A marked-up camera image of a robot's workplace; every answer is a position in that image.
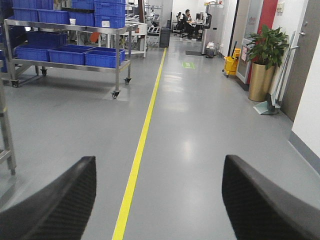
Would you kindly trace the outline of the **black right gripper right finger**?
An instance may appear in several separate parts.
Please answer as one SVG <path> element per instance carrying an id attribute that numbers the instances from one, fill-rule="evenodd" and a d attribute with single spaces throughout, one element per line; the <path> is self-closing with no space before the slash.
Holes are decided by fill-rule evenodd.
<path id="1" fill-rule="evenodd" d="M 238 240 L 318 240 L 320 211 L 237 155 L 225 156 L 221 194 Z"/>

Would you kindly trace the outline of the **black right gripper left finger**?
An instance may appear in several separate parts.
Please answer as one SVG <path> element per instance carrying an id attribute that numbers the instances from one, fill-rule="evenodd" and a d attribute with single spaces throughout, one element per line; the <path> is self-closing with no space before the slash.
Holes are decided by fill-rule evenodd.
<path id="1" fill-rule="evenodd" d="M 97 194 L 95 156 L 84 156 L 50 184 L 0 213 L 2 240 L 80 240 Z"/>

